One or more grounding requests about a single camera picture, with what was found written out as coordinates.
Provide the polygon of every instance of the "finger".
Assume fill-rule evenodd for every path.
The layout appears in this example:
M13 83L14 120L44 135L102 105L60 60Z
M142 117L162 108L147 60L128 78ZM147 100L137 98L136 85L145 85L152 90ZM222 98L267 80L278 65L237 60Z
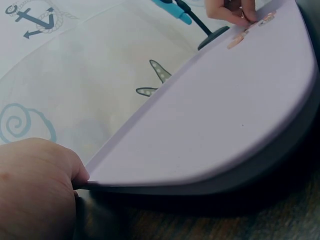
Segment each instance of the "finger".
M229 9L231 12L234 12L241 7L241 0L236 0L236 1L231 1L227 4L227 6L220 6L220 7L225 7L226 9Z
M235 16L238 16L238 17L241 17L242 18L242 9L237 9L235 11L232 11L232 14L235 15Z
M87 183L89 180L89 173L80 160L79 156L70 149L66 150L66 157L71 166L71 182L73 189L78 189Z
M257 21L255 0L241 0L242 10L245 16L252 22Z
M229 23L242 26L242 27L247 27L249 25L249 22L247 20L233 14L230 10L224 7L219 8L216 14L216 19L225 20L225 21L228 21Z
M235 3L230 3L229 8L236 8ZM205 0L206 14L209 18L228 21L238 26L247 27L249 22L244 18L233 15L233 13L224 7L224 0Z

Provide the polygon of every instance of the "polka dot starfish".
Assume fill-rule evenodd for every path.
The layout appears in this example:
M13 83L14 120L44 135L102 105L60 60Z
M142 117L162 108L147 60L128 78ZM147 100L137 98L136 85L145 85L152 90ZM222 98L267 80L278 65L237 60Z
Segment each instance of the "polka dot starfish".
M170 77L171 74L167 72L159 63L154 60L150 60L150 65L155 71L156 75L160 79L161 83L164 84ZM139 87L135 91L137 94L142 96L150 97L158 88L153 87Z

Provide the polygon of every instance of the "wooden surface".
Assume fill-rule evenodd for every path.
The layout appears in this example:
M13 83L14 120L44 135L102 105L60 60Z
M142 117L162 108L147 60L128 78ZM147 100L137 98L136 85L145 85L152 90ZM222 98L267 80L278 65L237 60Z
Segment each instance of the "wooden surface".
M320 62L320 1L297 2ZM75 239L320 240L320 117L282 166L236 192L205 197L80 195Z

